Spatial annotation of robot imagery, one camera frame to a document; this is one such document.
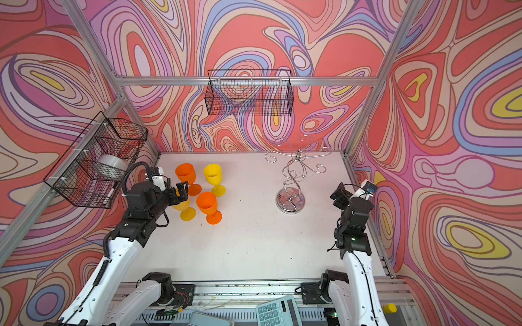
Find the yellow wine glass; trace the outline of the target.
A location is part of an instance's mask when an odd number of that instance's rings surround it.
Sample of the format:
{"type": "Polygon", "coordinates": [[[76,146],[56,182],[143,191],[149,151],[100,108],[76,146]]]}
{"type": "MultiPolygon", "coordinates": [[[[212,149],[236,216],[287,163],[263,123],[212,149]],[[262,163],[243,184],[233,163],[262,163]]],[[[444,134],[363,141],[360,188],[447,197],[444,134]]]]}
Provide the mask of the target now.
{"type": "Polygon", "coordinates": [[[175,210],[180,212],[180,219],[182,221],[191,221],[196,217],[196,210],[190,206],[190,199],[181,202],[178,205],[172,206],[175,210]]]}
{"type": "Polygon", "coordinates": [[[217,197],[221,197],[226,193],[226,188],[222,185],[223,174],[222,167],[219,164],[209,164],[203,174],[207,182],[213,186],[212,193],[217,197]]]}

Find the orange wine glass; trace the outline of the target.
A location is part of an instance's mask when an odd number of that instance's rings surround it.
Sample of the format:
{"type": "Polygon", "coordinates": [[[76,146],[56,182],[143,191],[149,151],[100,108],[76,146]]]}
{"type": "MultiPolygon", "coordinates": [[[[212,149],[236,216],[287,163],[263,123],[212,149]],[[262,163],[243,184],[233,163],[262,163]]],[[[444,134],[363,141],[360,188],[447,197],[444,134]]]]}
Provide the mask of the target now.
{"type": "Polygon", "coordinates": [[[207,223],[217,225],[222,221],[222,213],[218,210],[217,197],[212,192],[202,192],[197,197],[197,207],[206,215],[207,223]]]}
{"type": "Polygon", "coordinates": [[[181,182],[187,182],[188,186],[188,194],[190,196],[198,196],[202,192],[202,187],[195,183],[196,181],[196,172],[192,164],[184,163],[179,165],[175,174],[181,182]]]}

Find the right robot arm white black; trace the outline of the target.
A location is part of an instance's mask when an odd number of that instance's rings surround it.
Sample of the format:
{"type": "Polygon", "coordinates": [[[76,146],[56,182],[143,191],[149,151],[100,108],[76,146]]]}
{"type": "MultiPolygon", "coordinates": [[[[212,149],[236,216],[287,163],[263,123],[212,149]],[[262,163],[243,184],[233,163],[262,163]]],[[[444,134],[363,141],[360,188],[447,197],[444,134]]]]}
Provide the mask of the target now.
{"type": "Polygon", "coordinates": [[[368,179],[355,192],[340,183],[330,196],[341,217],[334,229],[333,250],[340,253],[347,280],[328,282],[327,298],[333,303],[340,325],[387,325],[372,269],[372,249],[366,224],[374,208],[378,187],[368,179]]]}

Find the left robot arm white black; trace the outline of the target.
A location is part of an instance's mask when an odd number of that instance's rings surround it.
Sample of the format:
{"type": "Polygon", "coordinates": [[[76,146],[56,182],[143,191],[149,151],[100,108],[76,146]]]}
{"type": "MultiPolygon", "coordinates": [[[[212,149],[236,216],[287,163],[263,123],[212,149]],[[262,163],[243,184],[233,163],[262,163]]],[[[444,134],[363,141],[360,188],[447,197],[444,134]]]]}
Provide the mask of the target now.
{"type": "Polygon", "coordinates": [[[152,304],[174,299],[171,277],[150,272],[132,294],[110,306],[127,270],[143,250],[152,233],[161,228],[160,216],[170,206],[189,199],[189,184],[171,185],[161,168],[136,162],[121,179],[127,208],[120,223],[103,239],[103,257],[76,299],[54,322],[55,325],[132,325],[152,304]]]}

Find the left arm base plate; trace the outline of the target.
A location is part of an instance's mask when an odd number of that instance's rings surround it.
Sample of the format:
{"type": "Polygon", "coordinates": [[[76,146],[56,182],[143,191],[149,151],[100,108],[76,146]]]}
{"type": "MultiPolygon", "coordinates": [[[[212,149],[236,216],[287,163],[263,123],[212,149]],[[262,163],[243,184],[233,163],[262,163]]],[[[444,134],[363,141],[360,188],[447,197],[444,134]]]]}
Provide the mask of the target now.
{"type": "Polygon", "coordinates": [[[159,299],[150,306],[186,308],[192,305],[195,288],[195,284],[191,283],[175,284],[171,286],[171,289],[168,289],[166,285],[161,285],[159,299]]]}

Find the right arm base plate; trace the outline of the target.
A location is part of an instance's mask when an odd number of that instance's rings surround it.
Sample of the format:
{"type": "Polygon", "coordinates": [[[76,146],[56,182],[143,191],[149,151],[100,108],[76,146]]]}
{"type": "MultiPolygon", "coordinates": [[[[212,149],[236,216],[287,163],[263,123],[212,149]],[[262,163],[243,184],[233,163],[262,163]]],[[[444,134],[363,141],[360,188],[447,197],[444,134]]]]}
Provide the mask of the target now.
{"type": "Polygon", "coordinates": [[[301,283],[300,287],[296,289],[302,297],[303,304],[326,304],[327,301],[323,297],[321,282],[301,283]]]}

